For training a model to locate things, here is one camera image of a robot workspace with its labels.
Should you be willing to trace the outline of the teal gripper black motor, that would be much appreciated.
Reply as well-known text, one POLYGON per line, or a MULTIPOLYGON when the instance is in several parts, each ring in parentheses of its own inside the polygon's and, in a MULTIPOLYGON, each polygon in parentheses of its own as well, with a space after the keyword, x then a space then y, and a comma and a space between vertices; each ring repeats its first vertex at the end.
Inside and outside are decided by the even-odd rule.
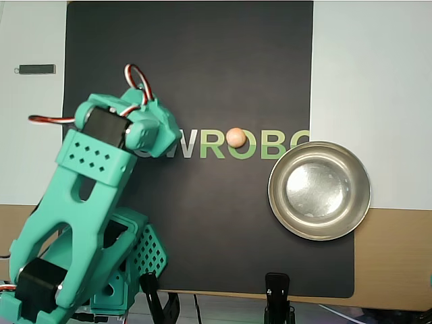
POLYGON ((157 158, 166 154, 182 137, 176 119, 172 113, 165 111, 157 116, 158 126, 145 136, 144 146, 140 151, 157 158))

